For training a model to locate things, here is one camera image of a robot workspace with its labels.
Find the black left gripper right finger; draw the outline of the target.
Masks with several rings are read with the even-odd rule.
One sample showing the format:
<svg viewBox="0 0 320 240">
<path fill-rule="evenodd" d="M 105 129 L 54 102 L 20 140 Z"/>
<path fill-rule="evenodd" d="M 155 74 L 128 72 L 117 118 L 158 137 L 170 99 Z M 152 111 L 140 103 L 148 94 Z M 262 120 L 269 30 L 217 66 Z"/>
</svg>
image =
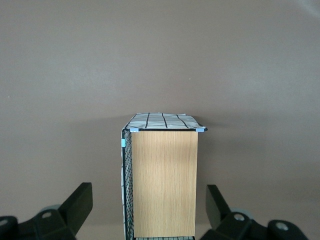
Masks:
<svg viewBox="0 0 320 240">
<path fill-rule="evenodd" d="M 263 226 L 247 214 L 232 211 L 216 185 L 206 187 L 205 209 L 211 226 L 202 240 L 307 240 L 295 224 L 271 220 Z"/>
</svg>

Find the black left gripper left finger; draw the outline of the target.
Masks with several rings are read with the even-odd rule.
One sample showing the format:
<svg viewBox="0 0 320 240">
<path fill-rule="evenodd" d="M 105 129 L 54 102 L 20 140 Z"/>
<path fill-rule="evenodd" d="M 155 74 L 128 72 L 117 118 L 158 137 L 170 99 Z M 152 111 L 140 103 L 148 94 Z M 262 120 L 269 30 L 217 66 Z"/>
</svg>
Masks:
<svg viewBox="0 0 320 240">
<path fill-rule="evenodd" d="M 57 208 L 40 211 L 31 219 L 18 223 L 12 215 L 0 217 L 2 240 L 75 240 L 93 208 L 90 182 L 78 188 Z"/>
</svg>

